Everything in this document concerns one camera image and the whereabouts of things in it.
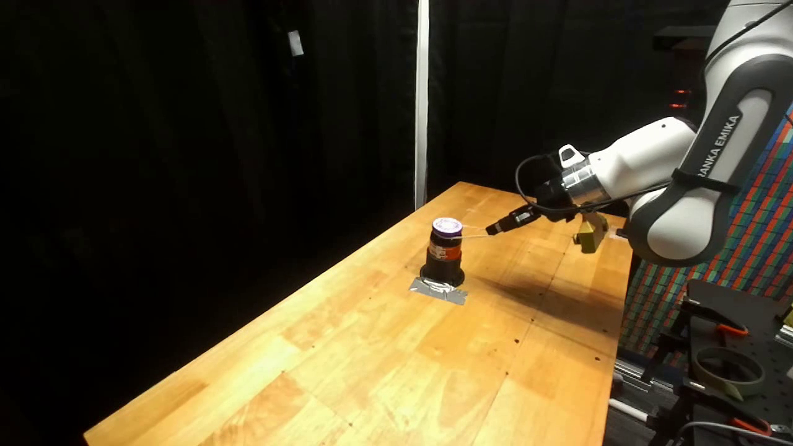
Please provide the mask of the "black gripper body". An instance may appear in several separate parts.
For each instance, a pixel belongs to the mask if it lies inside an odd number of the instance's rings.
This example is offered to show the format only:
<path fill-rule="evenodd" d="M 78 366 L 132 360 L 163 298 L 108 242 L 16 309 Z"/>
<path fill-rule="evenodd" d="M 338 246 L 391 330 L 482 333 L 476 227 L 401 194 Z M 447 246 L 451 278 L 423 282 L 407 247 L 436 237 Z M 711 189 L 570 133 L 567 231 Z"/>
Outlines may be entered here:
<path fill-rule="evenodd" d="M 540 201 L 531 199 L 528 205 L 534 208 L 536 216 L 547 217 L 547 220 L 572 220 L 577 216 L 577 208 L 567 201 Z"/>

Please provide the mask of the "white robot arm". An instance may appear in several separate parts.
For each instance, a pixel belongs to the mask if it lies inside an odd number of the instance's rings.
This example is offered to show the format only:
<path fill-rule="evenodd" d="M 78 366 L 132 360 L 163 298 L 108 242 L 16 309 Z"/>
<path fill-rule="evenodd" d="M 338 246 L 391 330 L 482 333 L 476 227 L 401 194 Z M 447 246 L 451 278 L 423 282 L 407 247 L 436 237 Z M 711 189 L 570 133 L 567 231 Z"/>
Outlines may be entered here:
<path fill-rule="evenodd" d="M 608 148 L 572 143 L 531 157 L 540 190 L 485 227 L 498 236 L 629 204 L 624 236 L 656 266 L 697 266 L 727 237 L 732 205 L 748 184 L 793 97 L 793 3 L 730 0 L 704 58 L 706 103 L 700 128 L 664 117 Z"/>

